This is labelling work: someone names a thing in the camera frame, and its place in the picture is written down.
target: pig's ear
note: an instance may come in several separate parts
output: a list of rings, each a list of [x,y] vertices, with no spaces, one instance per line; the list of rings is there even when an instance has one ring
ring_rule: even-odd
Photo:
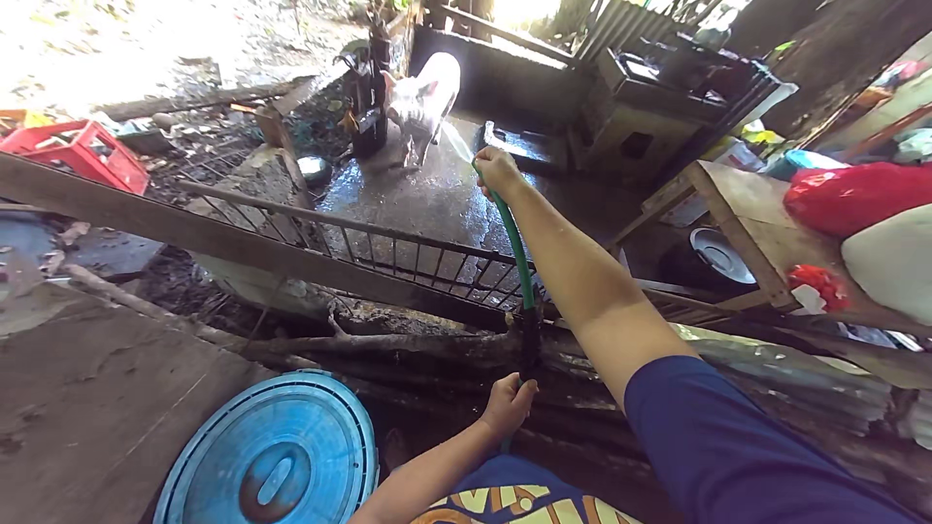
[[[385,87],[388,89],[395,87],[395,84],[398,83],[398,81],[395,80],[395,77],[392,76],[388,71],[382,71],[382,76],[385,78]]]
[[[435,90],[437,90],[438,81],[434,80],[433,82],[428,82],[424,87],[418,90],[418,96],[431,96]]]

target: person's right hand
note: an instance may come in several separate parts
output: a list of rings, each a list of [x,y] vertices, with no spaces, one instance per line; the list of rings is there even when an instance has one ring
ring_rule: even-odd
[[[476,153],[475,167],[482,174],[476,185],[482,188],[482,193],[489,200],[492,200],[489,189],[508,201],[518,188],[528,184],[512,156],[491,145]]]

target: blue sleeve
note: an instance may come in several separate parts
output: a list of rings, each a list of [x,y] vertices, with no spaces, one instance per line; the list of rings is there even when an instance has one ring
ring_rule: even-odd
[[[920,522],[699,359],[668,356],[640,368],[624,407],[689,522]]]

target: wooden table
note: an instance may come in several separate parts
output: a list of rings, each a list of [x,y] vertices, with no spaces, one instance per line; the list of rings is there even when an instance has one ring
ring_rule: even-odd
[[[769,304],[781,312],[801,307],[790,293],[787,273],[797,264],[828,269],[842,281],[851,305],[829,313],[839,322],[860,324],[932,337],[932,327],[874,302],[848,274],[841,242],[795,222],[783,207],[789,183],[735,168],[693,162],[677,178],[655,193],[651,207],[635,219],[606,247],[617,252],[622,241],[637,229],[698,193],[712,218],[757,279],[759,290],[726,300],[717,306],[746,310]]]

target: white pig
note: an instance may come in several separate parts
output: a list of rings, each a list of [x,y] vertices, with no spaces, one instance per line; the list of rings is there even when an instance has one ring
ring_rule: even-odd
[[[449,53],[434,53],[420,75],[396,80],[388,71],[385,77],[385,113],[402,130],[404,165],[423,166],[427,147],[437,138],[440,125],[453,109],[459,94],[459,62]]]

